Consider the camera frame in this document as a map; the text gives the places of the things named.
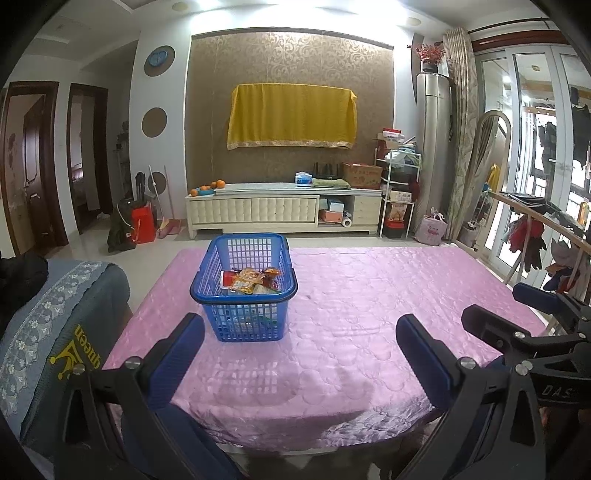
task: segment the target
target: metal screw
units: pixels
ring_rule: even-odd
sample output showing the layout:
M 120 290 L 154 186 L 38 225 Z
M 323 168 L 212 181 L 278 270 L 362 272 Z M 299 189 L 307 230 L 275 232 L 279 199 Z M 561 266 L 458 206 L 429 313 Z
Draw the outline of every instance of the metal screw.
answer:
M 74 368 L 72 368 L 72 373 L 74 375 L 82 375 L 86 371 L 86 367 L 84 364 L 76 364 Z
M 527 375 L 527 372 L 529 370 L 527 370 L 527 367 L 523 364 L 519 364 L 515 366 L 515 371 L 517 372 L 518 375 L 521 375 L 522 377 Z
M 137 369 L 142 364 L 142 359 L 138 356 L 130 356 L 125 361 L 125 367 L 129 368 L 130 370 Z
M 476 368 L 476 360 L 470 358 L 469 356 L 463 356 L 460 358 L 460 365 L 468 370 L 472 370 Z

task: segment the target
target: wall clock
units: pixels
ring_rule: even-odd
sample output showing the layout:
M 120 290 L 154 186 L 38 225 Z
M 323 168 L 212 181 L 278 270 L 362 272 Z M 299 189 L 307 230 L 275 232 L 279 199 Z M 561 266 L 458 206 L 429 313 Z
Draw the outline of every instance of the wall clock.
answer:
M 150 56 L 148 57 L 148 63 L 152 67 L 160 67 L 168 58 L 168 51 L 167 50 L 156 50 L 153 51 Z

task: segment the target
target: sliding glass door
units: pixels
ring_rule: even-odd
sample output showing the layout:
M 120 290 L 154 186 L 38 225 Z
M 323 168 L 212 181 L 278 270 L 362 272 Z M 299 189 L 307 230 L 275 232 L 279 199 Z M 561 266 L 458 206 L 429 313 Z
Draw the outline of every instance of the sliding glass door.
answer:
M 589 197 L 589 154 L 583 144 L 586 135 L 591 135 L 585 123 L 587 103 L 591 105 L 591 77 L 574 50 L 544 45 L 506 48 L 480 55 L 477 65 L 482 111 L 502 110 L 512 123 L 504 189 L 545 197 L 577 218 L 581 202 Z M 517 218 L 508 207 L 499 205 L 486 240 L 489 260 L 502 274 L 509 272 L 519 256 L 511 252 L 504 237 Z M 548 247 L 552 238 L 559 239 L 546 229 Z M 549 265 L 549 251 L 542 252 L 542 258 L 543 266 Z M 524 274 L 525 282 L 538 287 L 545 279 L 544 270 Z

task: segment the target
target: blue gripper pad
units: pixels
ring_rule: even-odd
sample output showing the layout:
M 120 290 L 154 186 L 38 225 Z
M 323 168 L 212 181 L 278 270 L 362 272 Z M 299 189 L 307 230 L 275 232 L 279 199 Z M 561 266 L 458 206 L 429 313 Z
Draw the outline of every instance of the blue gripper pad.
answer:
M 525 283 L 513 287 L 513 298 L 529 307 L 554 315 L 560 311 L 561 302 L 554 293 L 549 293 Z
M 436 408 L 447 411 L 454 400 L 455 381 L 445 364 L 454 365 L 456 357 L 443 342 L 433 339 L 411 314 L 398 319 L 396 340 L 429 401 Z
M 205 339 L 205 323 L 188 313 L 168 338 L 159 340 L 144 358 L 139 383 L 151 410 L 170 403 Z

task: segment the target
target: glove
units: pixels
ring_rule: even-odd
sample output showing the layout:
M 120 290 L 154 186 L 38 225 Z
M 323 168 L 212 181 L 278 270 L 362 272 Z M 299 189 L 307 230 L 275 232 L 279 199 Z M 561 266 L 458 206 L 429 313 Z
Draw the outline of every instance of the glove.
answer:
M 546 243 L 542 237 L 530 238 L 530 241 L 527 243 L 527 250 L 525 250 L 524 270 L 527 273 L 530 272 L 531 267 L 534 267 L 535 270 L 541 270 L 542 260 L 540 251 L 542 249 L 547 250 Z

